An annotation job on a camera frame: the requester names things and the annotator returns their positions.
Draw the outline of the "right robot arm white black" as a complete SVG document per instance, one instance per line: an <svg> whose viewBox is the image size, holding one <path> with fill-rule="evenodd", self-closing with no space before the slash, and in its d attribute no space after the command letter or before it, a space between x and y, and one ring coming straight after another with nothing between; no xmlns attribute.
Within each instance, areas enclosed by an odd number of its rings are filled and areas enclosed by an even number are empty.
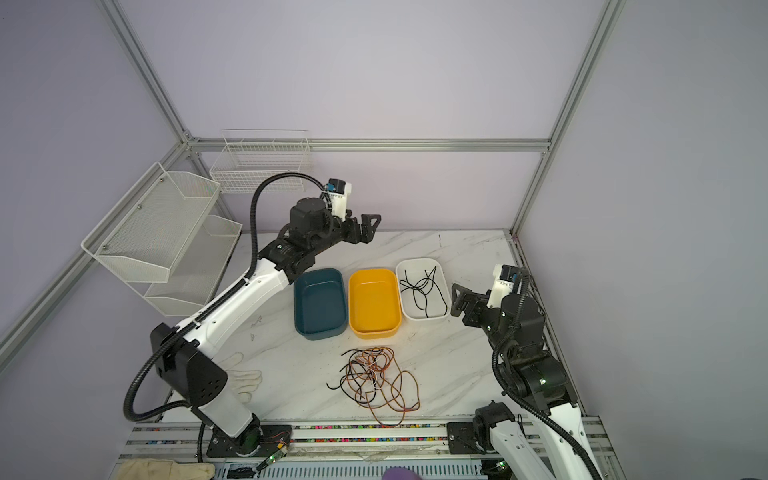
<svg viewBox="0 0 768 480"><path fill-rule="evenodd" d="M547 456L540 457L522 418L502 402L476 410L472 438L481 452L500 455L517 479L599 479L575 389L546 345L545 313L530 288L526 268L501 264L485 293L453 284L451 314L485 333L502 395L528 414Z"/></svg>

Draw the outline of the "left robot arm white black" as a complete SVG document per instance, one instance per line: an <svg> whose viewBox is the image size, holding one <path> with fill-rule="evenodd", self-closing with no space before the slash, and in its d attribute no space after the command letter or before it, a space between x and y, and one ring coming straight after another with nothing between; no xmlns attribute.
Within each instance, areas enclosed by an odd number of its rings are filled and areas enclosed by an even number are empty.
<svg viewBox="0 0 768 480"><path fill-rule="evenodd" d="M123 400L127 420L141 422L185 408L224 439L236 455L252 456L260 448L260 419L239 401L215 356L259 308L314 266L319 254L339 243L370 243L381 222L378 214L352 213L347 206L349 183L331 178L317 186L319 195L300 199L274 240L260 246L256 236L251 238L249 267L237 281L176 326L161 323L151 332L152 354ZM138 412L135 400L151 371L180 398Z"/></svg>

